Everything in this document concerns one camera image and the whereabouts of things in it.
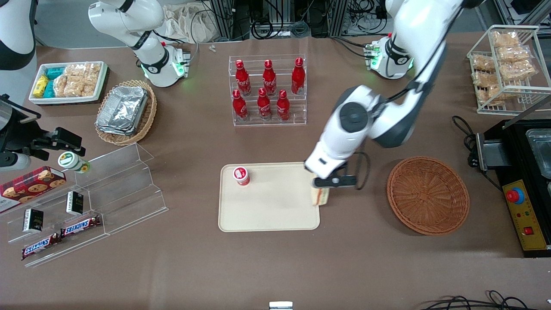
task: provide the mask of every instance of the snickers bar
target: snickers bar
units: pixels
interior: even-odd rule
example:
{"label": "snickers bar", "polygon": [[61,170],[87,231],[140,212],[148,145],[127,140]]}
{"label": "snickers bar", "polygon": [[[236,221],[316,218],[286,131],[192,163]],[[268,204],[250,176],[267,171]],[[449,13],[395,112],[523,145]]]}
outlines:
{"label": "snickers bar", "polygon": [[61,228],[61,238],[65,238],[66,236],[72,234],[72,233],[78,233],[80,231],[83,231],[87,228],[94,227],[97,225],[100,225],[100,216],[96,215],[94,217],[88,218],[82,222],[78,222],[74,225],[71,225],[66,228]]}
{"label": "snickers bar", "polygon": [[61,242],[61,236],[58,233],[53,233],[48,238],[24,248],[22,251],[21,260],[24,260],[25,258],[59,242]]}

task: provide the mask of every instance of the red can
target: red can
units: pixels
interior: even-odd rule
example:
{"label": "red can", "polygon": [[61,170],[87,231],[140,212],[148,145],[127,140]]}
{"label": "red can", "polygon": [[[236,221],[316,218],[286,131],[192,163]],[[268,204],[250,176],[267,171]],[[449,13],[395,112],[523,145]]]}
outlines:
{"label": "red can", "polygon": [[245,167],[242,166],[236,167],[234,169],[234,179],[241,186],[245,186],[251,181],[251,178],[249,178],[249,172]]}
{"label": "red can", "polygon": [[277,100],[277,116],[282,122],[289,120],[289,99],[285,89],[279,91],[279,99]]}
{"label": "red can", "polygon": [[233,106],[235,115],[237,115],[237,120],[242,122],[249,120],[247,104],[245,103],[245,100],[241,97],[241,93],[239,92],[239,90],[235,89],[231,95],[232,97],[234,97]]}
{"label": "red can", "polygon": [[304,72],[304,59],[298,57],[295,59],[295,68],[291,74],[291,92],[295,95],[304,94],[304,80],[306,79],[306,72]]}
{"label": "red can", "polygon": [[237,68],[237,72],[235,72],[237,87],[243,96],[248,96],[251,94],[251,80],[249,79],[249,73],[245,70],[243,60],[236,60],[235,67]]}
{"label": "red can", "polygon": [[276,73],[274,72],[274,69],[272,68],[272,61],[267,59],[264,61],[264,74],[262,75],[262,79],[264,80],[264,88],[266,88],[266,92],[269,97],[275,95],[276,93]]}
{"label": "red can", "polygon": [[270,110],[270,98],[266,96],[266,89],[264,87],[258,90],[258,101],[256,102],[260,118],[264,121],[269,121],[272,118],[272,111]]}

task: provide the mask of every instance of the aluminum foil container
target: aluminum foil container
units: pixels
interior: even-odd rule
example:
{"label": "aluminum foil container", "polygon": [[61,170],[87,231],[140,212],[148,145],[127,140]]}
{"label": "aluminum foil container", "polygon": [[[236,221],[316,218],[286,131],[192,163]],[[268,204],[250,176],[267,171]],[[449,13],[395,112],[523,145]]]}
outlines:
{"label": "aluminum foil container", "polygon": [[96,119],[100,131],[130,136],[136,133],[148,93],[141,87],[118,86],[107,97]]}

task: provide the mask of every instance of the yellow control panel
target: yellow control panel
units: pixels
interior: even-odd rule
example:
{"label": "yellow control panel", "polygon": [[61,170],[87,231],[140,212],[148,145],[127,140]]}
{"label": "yellow control panel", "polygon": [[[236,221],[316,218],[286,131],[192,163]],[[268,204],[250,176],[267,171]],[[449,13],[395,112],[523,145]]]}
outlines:
{"label": "yellow control panel", "polygon": [[522,180],[503,186],[505,200],[525,251],[546,250],[547,244]]}

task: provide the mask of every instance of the gray floor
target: gray floor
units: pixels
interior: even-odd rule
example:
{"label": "gray floor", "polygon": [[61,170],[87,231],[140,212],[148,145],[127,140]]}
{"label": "gray floor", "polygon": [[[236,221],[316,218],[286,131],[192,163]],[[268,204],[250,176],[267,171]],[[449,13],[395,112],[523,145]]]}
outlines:
{"label": "gray floor", "polygon": [[[102,34],[92,27],[88,20],[88,6],[96,0],[41,0],[36,12],[38,25],[36,36],[47,46],[61,48],[124,46],[117,39]],[[182,3],[185,0],[160,0],[165,3]],[[480,6],[480,14],[486,25],[499,22],[493,1]],[[474,9],[465,10],[452,28],[452,32],[483,31],[485,25]]]}

